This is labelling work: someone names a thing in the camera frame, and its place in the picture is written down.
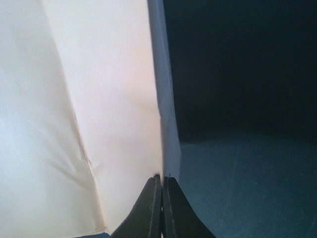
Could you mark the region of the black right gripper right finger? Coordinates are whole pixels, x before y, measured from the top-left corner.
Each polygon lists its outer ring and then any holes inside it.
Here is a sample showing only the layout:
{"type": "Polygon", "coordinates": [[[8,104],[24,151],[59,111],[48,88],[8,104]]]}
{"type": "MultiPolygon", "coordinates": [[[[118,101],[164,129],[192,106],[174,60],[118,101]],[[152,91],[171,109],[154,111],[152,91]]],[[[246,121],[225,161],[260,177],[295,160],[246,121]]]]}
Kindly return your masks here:
{"type": "Polygon", "coordinates": [[[165,238],[215,238],[195,214],[174,177],[165,177],[162,188],[165,238]]]}

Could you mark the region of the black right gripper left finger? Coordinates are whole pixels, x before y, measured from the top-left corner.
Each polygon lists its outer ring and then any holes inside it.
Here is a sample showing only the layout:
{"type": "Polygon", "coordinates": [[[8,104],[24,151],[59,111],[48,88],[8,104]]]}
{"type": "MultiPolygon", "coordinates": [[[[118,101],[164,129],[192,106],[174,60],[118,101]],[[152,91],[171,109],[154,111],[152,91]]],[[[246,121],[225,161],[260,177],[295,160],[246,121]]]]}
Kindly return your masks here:
{"type": "Polygon", "coordinates": [[[155,175],[147,180],[132,210],[112,238],[161,237],[161,181],[155,175]]]}

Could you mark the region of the orange kraft paper bag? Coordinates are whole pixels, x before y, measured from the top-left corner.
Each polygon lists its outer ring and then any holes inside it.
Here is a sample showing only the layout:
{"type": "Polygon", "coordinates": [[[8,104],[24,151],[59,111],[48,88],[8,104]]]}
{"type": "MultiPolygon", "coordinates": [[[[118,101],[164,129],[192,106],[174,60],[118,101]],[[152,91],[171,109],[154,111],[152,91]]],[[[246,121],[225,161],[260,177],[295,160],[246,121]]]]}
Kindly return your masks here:
{"type": "Polygon", "coordinates": [[[114,234],[180,159],[163,1],[1,1],[1,237],[114,234]]]}

